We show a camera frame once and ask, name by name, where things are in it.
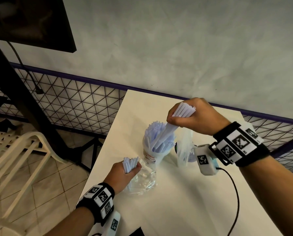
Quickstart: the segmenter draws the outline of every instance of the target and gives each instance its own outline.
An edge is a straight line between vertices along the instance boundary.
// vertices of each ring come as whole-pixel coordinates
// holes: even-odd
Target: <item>white electronic device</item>
[[[209,149],[210,144],[200,145],[194,149],[200,171],[205,176],[213,176],[219,167],[216,156]]]
[[[102,227],[100,223],[95,224],[88,236],[115,236],[120,222],[120,214],[114,210]]]

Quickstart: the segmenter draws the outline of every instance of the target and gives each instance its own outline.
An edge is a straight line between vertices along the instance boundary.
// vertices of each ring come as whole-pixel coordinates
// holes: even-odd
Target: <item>round container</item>
[[[156,166],[158,164],[160,164],[160,162],[163,160],[164,156],[166,156],[171,150],[171,148],[170,148],[166,152],[162,152],[162,153],[153,152],[145,146],[144,137],[142,139],[142,146],[143,146],[143,155],[145,156],[146,161],[149,164],[155,164]]]

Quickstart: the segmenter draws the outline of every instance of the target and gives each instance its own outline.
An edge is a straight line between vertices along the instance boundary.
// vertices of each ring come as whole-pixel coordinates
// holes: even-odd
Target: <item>screen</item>
[[[0,40],[77,50],[62,0],[0,0]]]

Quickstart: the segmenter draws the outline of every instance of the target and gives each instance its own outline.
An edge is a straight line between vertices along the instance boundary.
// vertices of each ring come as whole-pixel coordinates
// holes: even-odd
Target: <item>metal mesh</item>
[[[38,95],[27,72],[15,71],[50,122],[83,131],[107,135],[126,94],[123,90],[31,72],[45,92]],[[0,113],[23,116],[10,104],[3,104]]]
[[[293,139],[293,124],[246,115],[244,115],[244,119],[253,125],[256,133],[264,139],[264,144],[270,151]],[[293,150],[277,158],[277,160],[293,172]]]

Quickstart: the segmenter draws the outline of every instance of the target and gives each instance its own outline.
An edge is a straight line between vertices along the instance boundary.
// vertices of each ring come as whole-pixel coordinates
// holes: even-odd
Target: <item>chair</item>
[[[55,160],[62,163],[66,163],[67,161],[60,158],[52,150],[45,136],[41,132],[28,132],[21,136],[15,135],[14,131],[9,133],[0,132],[0,179],[4,173],[9,168],[11,168],[10,173],[7,175],[4,181],[0,182],[0,194],[32,153],[32,151],[44,152],[46,155],[43,157],[36,170],[32,173],[31,177],[22,187],[13,203],[7,209],[6,213],[2,216],[2,218],[0,218],[1,227],[7,227],[21,236],[26,234],[25,230],[8,221],[8,217],[10,216],[11,212],[14,210],[15,206],[18,204],[26,190],[34,182],[39,172],[45,166],[50,157],[53,157]]]

